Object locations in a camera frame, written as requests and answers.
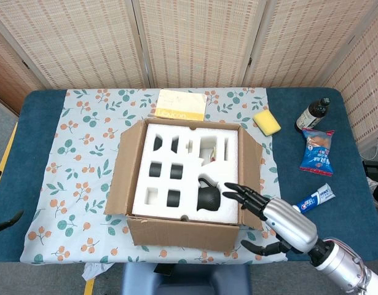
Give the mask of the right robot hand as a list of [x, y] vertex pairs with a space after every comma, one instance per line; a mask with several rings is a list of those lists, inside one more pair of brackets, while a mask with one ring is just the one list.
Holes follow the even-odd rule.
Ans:
[[278, 238], [278, 242], [265, 247], [242, 240], [241, 245], [248, 251], [260, 256], [287, 253], [290, 250], [307, 254], [315, 247], [318, 240], [316, 225], [289, 203], [262, 196], [247, 186], [236, 183], [224, 185], [229, 191], [224, 192], [223, 196], [238, 201], [242, 209], [253, 213], [273, 229]]

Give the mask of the red cardboard shipping box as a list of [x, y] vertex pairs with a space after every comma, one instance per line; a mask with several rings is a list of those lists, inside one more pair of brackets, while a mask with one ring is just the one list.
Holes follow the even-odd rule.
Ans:
[[260, 189], [262, 146], [241, 126], [191, 120], [145, 119], [124, 131], [116, 157], [110, 194], [104, 212], [124, 215], [136, 245], [182, 246], [213, 251], [234, 247], [241, 226], [260, 229], [262, 223], [238, 203], [238, 223], [220, 224], [187, 220], [160, 219], [132, 214], [143, 146], [149, 124], [195, 128], [217, 128], [238, 132], [237, 184]]

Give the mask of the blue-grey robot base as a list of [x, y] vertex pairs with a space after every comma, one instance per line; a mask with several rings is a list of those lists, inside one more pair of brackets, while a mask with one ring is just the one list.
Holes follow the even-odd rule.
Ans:
[[126, 263], [121, 295], [252, 295], [247, 265]]

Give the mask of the black plastic bin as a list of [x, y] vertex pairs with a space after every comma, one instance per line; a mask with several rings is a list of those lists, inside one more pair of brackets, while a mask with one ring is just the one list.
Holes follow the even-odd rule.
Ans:
[[378, 182], [378, 161], [364, 160], [362, 164], [366, 176]]

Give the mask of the white blue toothpaste tube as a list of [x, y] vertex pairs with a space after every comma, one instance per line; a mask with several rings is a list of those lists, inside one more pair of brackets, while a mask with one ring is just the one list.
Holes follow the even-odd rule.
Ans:
[[293, 205], [293, 208], [300, 213], [308, 212], [319, 205], [331, 200], [335, 197], [328, 183], [321, 186], [313, 194], [308, 195], [304, 200]]

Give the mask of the blue snack bag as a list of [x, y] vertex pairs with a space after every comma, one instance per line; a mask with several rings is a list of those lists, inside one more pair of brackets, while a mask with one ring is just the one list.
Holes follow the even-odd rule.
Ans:
[[323, 176], [332, 176], [333, 168], [329, 160], [329, 152], [334, 130], [327, 132], [303, 128], [306, 140], [304, 156], [299, 169]]

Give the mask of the black teapot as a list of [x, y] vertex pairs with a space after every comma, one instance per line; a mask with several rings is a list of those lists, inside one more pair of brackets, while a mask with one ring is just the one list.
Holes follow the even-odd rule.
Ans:
[[201, 209], [218, 211], [221, 203], [220, 190], [205, 178], [199, 178], [199, 183], [204, 183], [205, 187], [200, 186], [198, 188], [197, 211]]

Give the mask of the black and white shoe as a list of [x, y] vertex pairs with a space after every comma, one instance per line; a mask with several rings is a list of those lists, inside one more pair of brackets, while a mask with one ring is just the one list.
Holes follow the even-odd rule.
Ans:
[[368, 181], [369, 190], [374, 199], [374, 204], [378, 208], [378, 181], [374, 181], [370, 177], [366, 177], [366, 179]]

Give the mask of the yellow sponge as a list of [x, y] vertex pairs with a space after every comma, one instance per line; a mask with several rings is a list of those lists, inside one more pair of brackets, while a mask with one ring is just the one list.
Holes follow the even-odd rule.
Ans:
[[272, 113], [265, 109], [253, 116], [253, 120], [265, 136], [273, 135], [282, 128]]

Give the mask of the white foam insert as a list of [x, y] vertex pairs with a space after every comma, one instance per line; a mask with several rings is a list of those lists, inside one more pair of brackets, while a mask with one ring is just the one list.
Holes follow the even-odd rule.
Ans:
[[[163, 139], [162, 147], [153, 151], [154, 139]], [[171, 150], [174, 137], [179, 137], [178, 151]], [[212, 148], [216, 148], [216, 160], [210, 162]], [[149, 176], [151, 162], [161, 162], [159, 177]], [[183, 165], [182, 179], [171, 179], [172, 164]], [[218, 211], [197, 211], [199, 183], [205, 178], [217, 186], [221, 193]], [[238, 132], [217, 128], [195, 128], [164, 124], [149, 124], [143, 146], [132, 214], [160, 219], [212, 222], [220, 224], [238, 223], [238, 203], [225, 198], [226, 182], [238, 180]], [[179, 207], [167, 207], [169, 190], [180, 191]]]

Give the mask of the dark glass bottle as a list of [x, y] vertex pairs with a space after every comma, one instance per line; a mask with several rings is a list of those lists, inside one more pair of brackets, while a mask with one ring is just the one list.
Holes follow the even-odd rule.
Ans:
[[328, 97], [311, 102], [304, 112], [297, 118], [295, 128], [301, 132], [304, 128], [313, 128], [327, 114], [330, 105]]

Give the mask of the floral print tablecloth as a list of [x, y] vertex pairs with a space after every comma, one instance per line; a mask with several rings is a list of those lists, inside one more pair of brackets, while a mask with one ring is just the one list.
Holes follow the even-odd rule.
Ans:
[[264, 264], [263, 257], [236, 243], [227, 252], [135, 245], [127, 218], [106, 215], [120, 135], [156, 111], [157, 89], [68, 90], [36, 189], [37, 207], [20, 261], [33, 265], [74, 262]]

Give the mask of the woven folding screen panel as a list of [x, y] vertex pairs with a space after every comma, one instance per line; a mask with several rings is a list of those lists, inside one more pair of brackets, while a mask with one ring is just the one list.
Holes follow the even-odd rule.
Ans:
[[0, 33], [0, 102], [19, 114], [26, 96], [44, 86]]
[[324, 75], [323, 86], [338, 90], [360, 152], [378, 140], [378, 0]]
[[378, 0], [261, 0], [242, 84], [314, 87], [358, 39]]
[[132, 0], [0, 0], [0, 33], [47, 89], [150, 86]]
[[267, 0], [130, 0], [152, 88], [243, 85]]

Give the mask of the yellow and cream book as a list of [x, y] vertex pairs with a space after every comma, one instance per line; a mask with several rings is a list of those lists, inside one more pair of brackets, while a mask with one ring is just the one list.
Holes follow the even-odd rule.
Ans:
[[203, 121], [206, 102], [205, 94], [162, 89], [154, 115], [164, 119]]

